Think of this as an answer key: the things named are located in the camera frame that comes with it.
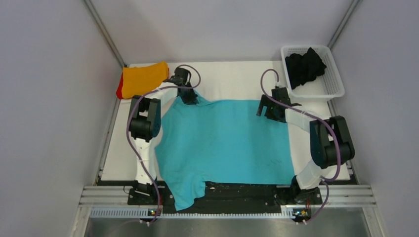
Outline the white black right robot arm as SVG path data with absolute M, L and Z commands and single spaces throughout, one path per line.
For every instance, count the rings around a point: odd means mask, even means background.
M 285 87 L 273 88 L 271 95 L 263 93 L 256 114 L 297 126 L 309 134 L 310 161 L 292 178 L 290 186 L 290 198 L 295 203 L 309 199 L 322 181 L 336 180 L 340 167 L 355 156 L 344 117 L 321 118 L 301 104 L 292 103 Z

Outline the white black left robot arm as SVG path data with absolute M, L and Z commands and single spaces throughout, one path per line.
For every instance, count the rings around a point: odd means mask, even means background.
M 157 184 L 155 147 L 162 132 L 163 106 L 179 98 L 185 105 L 197 105 L 198 95 L 191 84 L 190 65 L 182 64 L 174 74 L 156 89 L 131 99 L 126 123 L 126 138 L 136 155 L 137 170 L 133 185 L 133 196 L 146 204 L 160 204 L 161 195 Z

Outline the teal t shirt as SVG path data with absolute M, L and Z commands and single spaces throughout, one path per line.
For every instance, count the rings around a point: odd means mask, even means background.
M 259 117 L 257 100 L 180 98 L 162 118 L 155 148 L 177 211 L 205 195 L 206 182 L 289 185 L 294 177 L 287 124 Z

